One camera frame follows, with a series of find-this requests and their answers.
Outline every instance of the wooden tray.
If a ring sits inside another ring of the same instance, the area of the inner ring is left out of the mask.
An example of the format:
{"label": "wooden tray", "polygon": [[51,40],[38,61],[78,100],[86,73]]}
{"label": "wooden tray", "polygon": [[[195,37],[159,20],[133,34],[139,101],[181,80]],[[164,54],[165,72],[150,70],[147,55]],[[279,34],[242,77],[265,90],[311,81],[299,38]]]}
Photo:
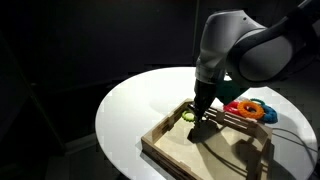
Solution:
{"label": "wooden tray", "polygon": [[188,140],[194,124],[181,118],[186,99],[142,138],[143,152],[177,179],[267,179],[272,129],[210,108],[208,138]]}

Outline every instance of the wooden board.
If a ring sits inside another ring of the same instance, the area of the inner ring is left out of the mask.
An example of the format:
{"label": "wooden board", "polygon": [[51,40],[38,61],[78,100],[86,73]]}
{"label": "wooden board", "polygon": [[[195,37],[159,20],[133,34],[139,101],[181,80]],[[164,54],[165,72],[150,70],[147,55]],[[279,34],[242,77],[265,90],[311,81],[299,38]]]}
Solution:
{"label": "wooden board", "polygon": [[266,179],[272,130],[210,109],[203,124],[207,138],[192,143],[187,137],[194,124],[181,118],[190,102],[185,100],[141,138],[143,151],[177,179]]}

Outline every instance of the orange toy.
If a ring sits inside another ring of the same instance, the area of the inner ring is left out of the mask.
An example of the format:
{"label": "orange toy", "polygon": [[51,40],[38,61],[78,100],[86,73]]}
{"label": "orange toy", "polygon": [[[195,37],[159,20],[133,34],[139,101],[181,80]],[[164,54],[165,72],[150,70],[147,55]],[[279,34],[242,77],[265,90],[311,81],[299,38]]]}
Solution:
{"label": "orange toy", "polygon": [[[254,109],[255,112],[249,112],[246,107]],[[262,107],[252,101],[242,101],[237,108],[239,113],[246,118],[260,119],[264,115]]]}

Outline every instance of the table surface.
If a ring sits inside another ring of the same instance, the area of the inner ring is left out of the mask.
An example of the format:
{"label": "table surface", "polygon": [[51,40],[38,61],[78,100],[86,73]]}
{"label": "table surface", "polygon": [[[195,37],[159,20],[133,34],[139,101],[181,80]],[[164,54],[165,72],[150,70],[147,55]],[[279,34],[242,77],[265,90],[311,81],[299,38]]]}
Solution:
{"label": "table surface", "polygon": [[[113,165],[130,179],[174,179],[141,152],[140,138],[186,98],[193,99],[194,67],[148,71],[120,83],[102,100],[96,115],[98,142]],[[250,88],[278,112],[273,128],[271,179],[307,179],[317,161],[315,133],[303,114],[270,88]],[[215,100],[213,107],[221,108]]]}

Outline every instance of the green object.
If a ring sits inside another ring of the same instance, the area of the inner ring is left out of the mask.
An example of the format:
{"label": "green object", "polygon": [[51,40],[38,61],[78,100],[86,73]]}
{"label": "green object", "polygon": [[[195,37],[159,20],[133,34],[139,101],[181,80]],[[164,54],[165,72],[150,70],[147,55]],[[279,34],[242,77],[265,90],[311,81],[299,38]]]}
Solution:
{"label": "green object", "polygon": [[182,118],[184,120],[188,121],[188,122],[193,122],[194,121],[194,115],[188,110],[183,111]]}
{"label": "green object", "polygon": [[227,105],[233,100],[237,99],[241,94],[246,92],[249,88],[244,88],[231,81],[221,81],[217,84],[216,97]]}
{"label": "green object", "polygon": [[263,102],[262,100],[260,100],[260,99],[252,98],[252,99],[250,99],[250,101],[252,101],[252,102],[258,102],[258,103],[260,103],[261,106],[266,105],[266,103],[264,103],[264,102]]}

